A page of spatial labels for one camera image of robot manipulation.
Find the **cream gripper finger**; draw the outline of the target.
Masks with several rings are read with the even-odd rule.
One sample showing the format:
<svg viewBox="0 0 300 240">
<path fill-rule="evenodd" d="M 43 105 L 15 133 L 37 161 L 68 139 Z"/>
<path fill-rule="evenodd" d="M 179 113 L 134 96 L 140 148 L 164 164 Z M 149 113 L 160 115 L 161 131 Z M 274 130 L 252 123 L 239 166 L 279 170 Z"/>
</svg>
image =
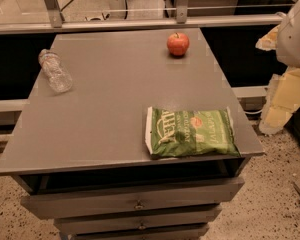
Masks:
<svg viewBox="0 0 300 240">
<path fill-rule="evenodd" d="M 274 74 L 269 82 L 259 130 L 273 135 L 283 129 L 300 108 L 300 68 L 288 67 L 283 75 Z"/>
<path fill-rule="evenodd" d="M 277 48 L 277 35 L 279 26 L 272 28 L 266 35 L 261 37 L 255 47 L 264 51 L 271 51 Z"/>
</svg>

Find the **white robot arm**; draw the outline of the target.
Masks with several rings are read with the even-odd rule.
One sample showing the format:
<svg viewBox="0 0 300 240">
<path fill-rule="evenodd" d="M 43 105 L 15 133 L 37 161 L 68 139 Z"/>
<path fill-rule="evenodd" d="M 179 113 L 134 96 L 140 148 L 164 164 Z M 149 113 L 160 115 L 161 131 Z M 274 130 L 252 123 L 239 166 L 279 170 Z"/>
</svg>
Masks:
<svg viewBox="0 0 300 240">
<path fill-rule="evenodd" d="M 255 47 L 274 50 L 277 60 L 287 66 L 282 76 L 272 76 L 261 112 L 259 130 L 272 135 L 281 131 L 300 108 L 300 0 Z"/>
</svg>

